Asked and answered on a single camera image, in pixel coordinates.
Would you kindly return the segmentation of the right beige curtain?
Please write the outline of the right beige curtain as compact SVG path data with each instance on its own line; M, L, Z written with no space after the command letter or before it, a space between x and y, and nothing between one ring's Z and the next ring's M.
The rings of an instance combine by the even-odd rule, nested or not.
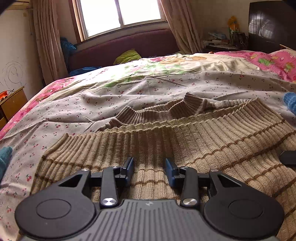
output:
M161 0L161 5L180 51L185 54L200 53L203 43L195 24L190 1Z

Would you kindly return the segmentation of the beige curtain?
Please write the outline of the beige curtain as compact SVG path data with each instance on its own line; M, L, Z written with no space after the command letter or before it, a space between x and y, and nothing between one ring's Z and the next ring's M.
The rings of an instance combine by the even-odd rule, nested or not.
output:
M56 1L32 1L36 42L46 84L68 75L60 43Z
M185 54L200 53L203 43L195 24L190 1L161 0L161 5L180 51Z

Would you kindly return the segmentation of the teal fuzzy garment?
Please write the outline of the teal fuzzy garment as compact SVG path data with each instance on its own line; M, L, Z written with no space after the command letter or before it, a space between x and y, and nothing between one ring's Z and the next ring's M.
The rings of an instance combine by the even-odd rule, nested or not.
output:
M0 150L0 181L4 177L4 174L7 170L7 167L9 165L11 155L12 155L13 149L12 147L3 147Z

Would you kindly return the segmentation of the cherry print grey sheet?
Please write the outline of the cherry print grey sheet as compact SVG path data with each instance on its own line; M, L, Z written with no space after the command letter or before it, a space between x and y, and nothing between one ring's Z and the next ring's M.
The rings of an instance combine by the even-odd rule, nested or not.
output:
M110 80L78 76L33 108L1 140L13 149L1 182L1 240L16 240L16 206L76 171L134 157L128 198L179 199L165 158L201 173L218 169L274 197L285 211L280 240L295 240L295 116L283 96L295 84L260 70L205 70Z

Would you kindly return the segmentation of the blue cloth by headboard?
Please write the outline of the blue cloth by headboard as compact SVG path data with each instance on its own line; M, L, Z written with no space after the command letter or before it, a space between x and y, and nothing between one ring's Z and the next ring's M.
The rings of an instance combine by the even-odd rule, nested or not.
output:
M91 72L91 71L94 71L94 70L97 70L97 69L100 69L100 68L102 68L102 67L101 66L95 66L95 67L90 66L90 67L79 68L79 69L76 69L76 70L72 70L69 73L69 76L72 77L72 76L76 76L76 75L81 75L81 74Z

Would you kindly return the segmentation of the purple padded headboard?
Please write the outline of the purple padded headboard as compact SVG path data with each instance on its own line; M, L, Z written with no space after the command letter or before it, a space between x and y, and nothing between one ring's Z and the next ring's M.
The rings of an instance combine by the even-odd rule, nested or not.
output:
M118 56L128 50L150 58L177 53L179 48L170 29L136 33L75 52L69 57L69 70L111 66Z

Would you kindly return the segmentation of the blue knit garment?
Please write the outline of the blue knit garment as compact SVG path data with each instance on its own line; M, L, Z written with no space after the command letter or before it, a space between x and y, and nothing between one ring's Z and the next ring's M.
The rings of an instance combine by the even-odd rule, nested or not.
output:
M294 92L288 92L283 96L283 102L287 106L288 110L296 115L296 94Z

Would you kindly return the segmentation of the beige striped knit sweater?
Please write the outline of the beige striped knit sweater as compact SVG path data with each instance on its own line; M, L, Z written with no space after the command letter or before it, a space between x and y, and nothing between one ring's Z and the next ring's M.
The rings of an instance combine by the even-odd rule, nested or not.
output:
M189 96L195 115L173 105L177 116L149 109L124 109L95 133L64 134L42 156L32 193L45 189L80 168L93 172L135 161L130 198L177 198L163 170L165 158L200 173L220 170L275 198L285 219L280 240L295 240L295 169L279 160L295 150L295 129L260 99L209 102Z

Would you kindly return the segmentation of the lime green pillow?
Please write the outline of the lime green pillow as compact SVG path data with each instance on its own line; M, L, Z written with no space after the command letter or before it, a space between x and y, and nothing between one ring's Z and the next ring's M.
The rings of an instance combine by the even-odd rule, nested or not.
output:
M114 65L124 64L135 60L140 60L142 57L134 49L125 51L114 60Z

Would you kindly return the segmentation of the pink floral bed quilt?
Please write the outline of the pink floral bed quilt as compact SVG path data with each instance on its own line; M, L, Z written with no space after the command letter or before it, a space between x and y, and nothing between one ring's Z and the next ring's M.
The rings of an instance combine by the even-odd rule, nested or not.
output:
M174 54L142 58L60 79L40 91L1 130L2 138L48 130L96 132L126 106L144 121L144 110L168 111L190 92L213 101L263 99L291 125L283 102L295 92L295 51Z

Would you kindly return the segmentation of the cluttered bedside shelf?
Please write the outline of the cluttered bedside shelf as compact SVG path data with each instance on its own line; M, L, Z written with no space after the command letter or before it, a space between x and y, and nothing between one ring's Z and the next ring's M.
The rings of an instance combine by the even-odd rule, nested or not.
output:
M203 52L224 52L247 50L248 38L241 32L230 32L229 38L223 33L209 33L209 39L203 41Z

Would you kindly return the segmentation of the left beige curtain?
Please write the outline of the left beige curtain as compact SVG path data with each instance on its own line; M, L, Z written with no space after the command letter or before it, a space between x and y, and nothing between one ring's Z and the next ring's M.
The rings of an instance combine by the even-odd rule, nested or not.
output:
M56 1L32 1L36 42L46 84L68 75L60 43Z

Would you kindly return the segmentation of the orange item on cabinet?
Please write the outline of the orange item on cabinet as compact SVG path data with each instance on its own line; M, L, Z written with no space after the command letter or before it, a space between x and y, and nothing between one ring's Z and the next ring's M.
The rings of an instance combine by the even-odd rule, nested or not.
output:
M5 91L2 91L0 93L0 101L2 101L3 99L5 99L7 96L8 96L8 92L5 90Z

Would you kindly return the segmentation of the wooden side cabinet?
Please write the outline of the wooden side cabinet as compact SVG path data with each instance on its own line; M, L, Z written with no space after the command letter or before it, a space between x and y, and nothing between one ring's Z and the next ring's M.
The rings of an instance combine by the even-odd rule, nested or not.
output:
M28 102L24 92L24 87L13 91L6 97L3 91L1 93L1 130L9 122L9 120Z

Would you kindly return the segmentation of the window with frame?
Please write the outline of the window with frame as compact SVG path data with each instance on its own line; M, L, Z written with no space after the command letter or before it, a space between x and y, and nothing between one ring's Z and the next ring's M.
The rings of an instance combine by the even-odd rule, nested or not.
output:
M69 1L78 43L128 27L165 22L160 1Z

